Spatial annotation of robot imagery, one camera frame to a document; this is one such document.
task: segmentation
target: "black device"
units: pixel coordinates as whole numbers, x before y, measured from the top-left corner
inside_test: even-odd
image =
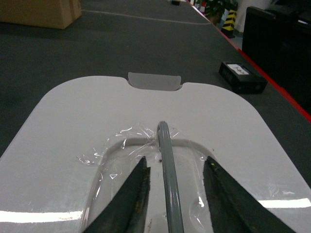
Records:
[[[311,4],[300,9],[284,21],[280,12],[248,7],[242,51],[311,114]]]
[[[268,83],[241,63],[222,62],[219,73],[238,94],[260,94]]]
[[[276,19],[286,21],[298,20],[298,15],[300,13],[299,9],[292,8],[283,5],[274,5],[266,9],[267,12],[271,12],[276,15]]]

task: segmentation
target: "white label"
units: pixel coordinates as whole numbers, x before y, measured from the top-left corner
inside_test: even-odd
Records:
[[[298,23],[308,24],[307,22],[302,21],[302,20],[298,20]]]
[[[245,75],[245,74],[249,74],[245,69],[243,69],[241,66],[239,66],[238,64],[228,64],[228,66],[230,67],[230,69],[232,69],[233,71],[235,71],[238,75]]]

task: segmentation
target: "potted plant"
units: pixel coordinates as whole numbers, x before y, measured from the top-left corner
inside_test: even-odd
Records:
[[[212,24],[216,25],[220,22],[225,9],[230,10],[236,8],[237,4],[233,0],[206,0],[205,16]]]

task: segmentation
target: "metal rod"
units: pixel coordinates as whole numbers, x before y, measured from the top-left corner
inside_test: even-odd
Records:
[[[184,225],[181,215],[173,149],[169,126],[165,121],[159,122],[157,126],[157,138],[162,154],[166,215],[169,233],[183,233]]]

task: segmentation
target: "black box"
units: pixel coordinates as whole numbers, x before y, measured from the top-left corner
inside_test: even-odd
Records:
[[[241,63],[222,62],[219,73],[232,87],[232,91],[238,94],[259,94],[267,85],[259,74],[254,74]]]
[[[180,0],[172,0],[172,5],[179,6]]]

